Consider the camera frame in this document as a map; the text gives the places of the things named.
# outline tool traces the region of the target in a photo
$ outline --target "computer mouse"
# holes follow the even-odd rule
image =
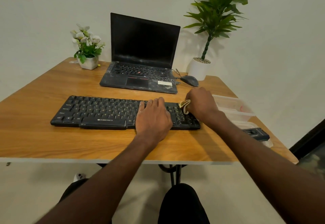
[[[183,81],[191,86],[194,86],[194,87],[199,86],[199,82],[193,76],[183,76],[180,79],[181,79],[181,81]]]

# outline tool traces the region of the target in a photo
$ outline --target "flower pot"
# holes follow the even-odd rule
[[[189,63],[189,76],[193,76],[197,79],[197,81],[202,81],[205,79],[205,76],[208,72],[209,64],[211,63],[208,60],[205,60],[206,63],[199,62],[195,59],[201,58],[193,58],[193,60]]]
[[[95,56],[93,58],[86,58],[84,63],[81,63],[80,59],[78,58],[78,62],[82,68],[93,70],[98,66],[98,56]]]

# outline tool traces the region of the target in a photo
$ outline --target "yellow cloth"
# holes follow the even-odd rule
[[[186,101],[182,101],[178,104],[178,106],[183,109],[184,114],[189,114],[189,111],[187,111],[186,107],[191,103],[191,100],[188,99]]]

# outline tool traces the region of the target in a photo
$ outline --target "laptop touchpad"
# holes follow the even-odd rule
[[[128,87],[143,87],[148,88],[149,80],[141,78],[128,77],[126,81],[126,86]]]

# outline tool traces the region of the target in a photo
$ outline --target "cloth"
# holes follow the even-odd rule
[[[73,182],[59,202],[82,186],[88,179]],[[158,224],[210,224],[195,190],[184,183],[174,185],[166,193],[159,211]]]
[[[184,114],[189,114],[189,111],[187,111],[187,106],[191,103],[191,100],[188,99],[186,101],[182,101],[178,104],[178,106],[183,109]]]

